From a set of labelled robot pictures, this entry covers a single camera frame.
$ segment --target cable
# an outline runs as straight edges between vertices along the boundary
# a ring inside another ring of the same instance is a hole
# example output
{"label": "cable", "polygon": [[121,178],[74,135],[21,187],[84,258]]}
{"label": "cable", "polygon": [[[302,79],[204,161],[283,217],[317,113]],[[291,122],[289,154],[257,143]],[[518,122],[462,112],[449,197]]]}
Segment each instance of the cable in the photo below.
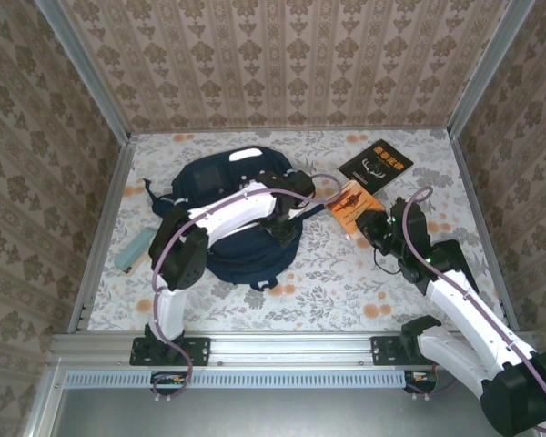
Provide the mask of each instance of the cable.
{"label": "cable", "polygon": [[[182,383],[182,385],[174,393],[172,393],[169,396],[164,396],[164,395],[161,395],[160,393],[157,392],[157,384],[159,383],[160,380],[165,379],[165,378],[160,377],[160,378],[157,378],[156,380],[154,380],[152,392],[156,395],[156,399],[159,399],[160,397],[172,398],[172,397],[176,397],[176,396],[180,395],[182,393],[182,391],[184,391],[184,389],[188,386],[188,384],[190,383],[190,380],[192,379],[192,367],[193,367],[192,360],[190,359],[188,354],[182,348],[180,348],[180,346],[178,346],[177,344],[175,344],[174,342],[172,342],[171,340],[169,340],[166,337],[166,335],[162,331],[162,328],[160,327],[160,324],[159,324],[158,303],[159,303],[160,294],[161,294],[161,292],[163,290],[166,289],[166,287],[158,287],[157,286],[157,277],[159,275],[160,270],[162,270],[162,266],[164,265],[164,262],[166,261],[167,255],[170,252],[170,250],[172,250],[172,248],[174,247],[176,242],[180,239],[180,237],[184,234],[184,232],[186,232],[188,230],[188,228],[192,227],[198,221],[206,218],[207,216],[209,216],[211,214],[214,214],[215,212],[221,210],[222,208],[225,208],[225,207],[228,207],[228,206],[232,205],[233,203],[236,203],[236,202],[239,202],[239,201],[242,201],[242,200],[246,200],[248,198],[252,198],[253,196],[258,196],[260,194],[285,194],[287,196],[291,196],[293,198],[298,198],[300,200],[303,200],[304,202],[318,204],[318,205],[331,203],[333,201],[336,201],[341,196],[341,194],[342,194],[342,184],[339,182],[339,180],[337,178],[335,178],[335,177],[333,177],[331,175],[323,174],[323,173],[313,175],[311,178],[312,179],[313,178],[329,178],[329,179],[333,180],[338,185],[338,193],[336,193],[331,198],[323,198],[322,200],[315,200],[314,198],[308,198],[308,197],[302,196],[302,195],[300,195],[298,193],[294,193],[293,191],[289,191],[287,189],[281,189],[281,188],[260,188],[260,189],[254,190],[254,191],[240,193],[237,196],[235,196],[233,198],[230,198],[230,199],[216,205],[215,207],[213,207],[211,209],[208,209],[207,211],[203,212],[202,214],[192,218],[191,220],[187,221],[182,226],[182,228],[180,228],[180,229],[178,229],[176,231],[176,233],[172,236],[170,241],[166,244],[166,246],[164,247],[164,250],[160,254],[159,258],[157,259],[156,267],[154,268],[154,273],[152,275],[152,289],[154,290],[154,293],[155,293],[155,296],[154,296],[154,327],[156,328],[156,332],[157,332],[157,335],[158,335],[159,339],[161,339],[165,344],[167,344],[169,347],[171,347],[172,349],[174,349],[175,351],[177,351],[180,355],[182,355],[184,357],[184,359],[186,360],[186,363],[187,363],[187,374],[186,374],[186,378],[184,379],[184,382]],[[165,376],[166,378],[169,378],[171,375],[166,374],[166,375],[163,375],[163,376]]]}
{"label": "cable", "polygon": [[400,269],[398,269],[397,271],[389,271],[384,269],[382,266],[378,264],[378,262],[376,261],[376,248],[374,248],[374,265],[378,267],[379,269],[381,269],[382,271],[384,271],[385,273],[388,273],[389,275],[398,275],[400,273]]}
{"label": "cable", "polygon": [[[422,198],[417,199],[417,197],[421,194],[423,194],[425,191],[428,191],[427,194],[425,194]],[[430,197],[430,195],[433,194],[433,187],[426,186],[421,189],[419,189],[416,193],[414,193],[412,196],[410,196],[409,201],[407,202],[406,207],[404,208],[404,212],[402,213],[402,233],[404,234],[404,239],[407,242],[407,245],[409,246],[410,251],[415,256],[416,259],[419,260],[419,262],[424,265],[428,270],[433,272],[435,275],[437,275],[439,278],[443,279],[445,282],[449,283],[451,287],[453,287],[455,290],[457,290],[465,300],[468,300],[471,305],[475,307],[475,309],[478,311],[479,314],[485,319],[491,327],[500,335],[501,339],[508,345],[510,345],[511,349],[518,355],[518,358],[524,363],[524,365],[528,368],[531,375],[534,377],[536,382],[540,385],[544,393],[546,394],[546,382],[544,379],[540,376],[538,371],[534,368],[530,360],[524,355],[524,353],[518,348],[515,344],[512,344],[511,338],[501,329],[501,327],[495,322],[495,320],[487,313],[487,311],[482,308],[482,306],[468,293],[466,290],[463,289],[461,285],[459,285],[457,282],[455,282],[453,279],[446,276],[444,273],[440,272],[438,269],[435,269],[433,266],[431,266],[420,254],[419,251],[414,247],[412,244],[412,241],[410,240],[409,235],[409,227],[408,227],[408,218],[409,218],[409,210],[413,203],[419,203],[422,202]],[[534,429],[538,432],[545,432],[546,428],[543,428],[541,426],[535,426]]]}

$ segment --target wall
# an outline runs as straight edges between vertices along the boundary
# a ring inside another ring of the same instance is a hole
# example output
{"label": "wall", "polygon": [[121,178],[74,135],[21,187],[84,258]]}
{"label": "wall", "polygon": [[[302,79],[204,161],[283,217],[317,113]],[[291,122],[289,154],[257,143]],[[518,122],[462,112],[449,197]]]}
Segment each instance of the wall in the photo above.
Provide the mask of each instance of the wall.
{"label": "wall", "polygon": [[34,3],[0,0],[0,436],[66,330],[117,151]]}
{"label": "wall", "polygon": [[522,327],[546,346],[546,1],[538,1],[460,143]]}
{"label": "wall", "polygon": [[63,0],[134,131],[444,126],[500,0]]}

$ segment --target book cover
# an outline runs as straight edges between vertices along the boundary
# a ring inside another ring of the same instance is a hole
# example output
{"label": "book cover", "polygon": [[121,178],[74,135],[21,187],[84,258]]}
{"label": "book cover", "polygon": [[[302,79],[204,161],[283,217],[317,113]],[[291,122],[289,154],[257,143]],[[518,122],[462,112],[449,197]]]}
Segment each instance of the book cover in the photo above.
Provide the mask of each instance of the book cover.
{"label": "book cover", "polygon": [[367,209],[383,210],[384,207],[373,198],[357,181],[351,180],[342,188],[342,194],[326,208],[334,215],[338,223],[353,234],[358,230],[356,218]]}
{"label": "book cover", "polygon": [[412,167],[412,161],[383,139],[358,153],[338,170],[356,179],[370,194],[376,194]]}

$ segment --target table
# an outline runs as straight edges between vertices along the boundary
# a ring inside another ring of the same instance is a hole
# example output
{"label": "table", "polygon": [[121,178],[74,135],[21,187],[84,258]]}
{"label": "table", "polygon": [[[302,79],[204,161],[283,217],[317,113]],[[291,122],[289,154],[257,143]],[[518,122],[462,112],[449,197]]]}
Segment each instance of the table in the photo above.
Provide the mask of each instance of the table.
{"label": "table", "polygon": [[[481,297],[503,318],[488,261],[480,242],[465,187],[444,129],[318,130],[145,134],[138,137],[105,266],[99,281],[88,330],[142,330],[148,322],[153,292],[149,260],[131,276],[114,266],[115,256],[146,226],[160,218],[151,210],[143,178],[163,194],[186,163],[224,150],[249,145],[283,152],[294,168],[309,174],[330,173],[373,142],[385,139],[409,157],[414,166],[377,195],[387,208],[398,196],[407,198],[432,185],[433,196],[421,204],[431,241],[458,239]],[[319,196],[334,192],[328,180],[316,179]],[[395,270],[396,260],[382,258]],[[391,276],[374,265],[372,248],[358,233],[348,236],[327,211],[305,221],[298,255],[278,276],[279,285],[260,293],[249,285],[219,281],[206,271],[190,289],[185,329],[208,332],[362,332],[398,331],[400,325],[431,314],[453,329],[449,319],[401,275]]]}

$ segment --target navy blue backpack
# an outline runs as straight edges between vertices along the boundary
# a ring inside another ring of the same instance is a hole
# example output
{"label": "navy blue backpack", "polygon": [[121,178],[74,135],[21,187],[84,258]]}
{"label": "navy blue backpack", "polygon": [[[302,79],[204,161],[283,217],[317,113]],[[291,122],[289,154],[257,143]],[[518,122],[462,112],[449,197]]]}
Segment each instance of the navy blue backpack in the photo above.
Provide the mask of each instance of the navy blue backpack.
{"label": "navy blue backpack", "polygon": [[[250,148],[261,154],[230,161],[232,153]],[[293,168],[282,153],[267,147],[249,146],[197,159],[187,164],[172,181],[172,193],[157,197],[145,179],[146,191],[152,198],[152,210],[164,217],[177,203],[184,209],[199,208],[230,196],[262,171],[287,175]],[[220,280],[233,284],[249,284],[263,291],[278,285],[276,276],[295,259],[303,230],[302,221],[323,206],[315,207],[294,218],[298,235],[285,248],[259,227],[241,230],[212,245],[207,268]]]}

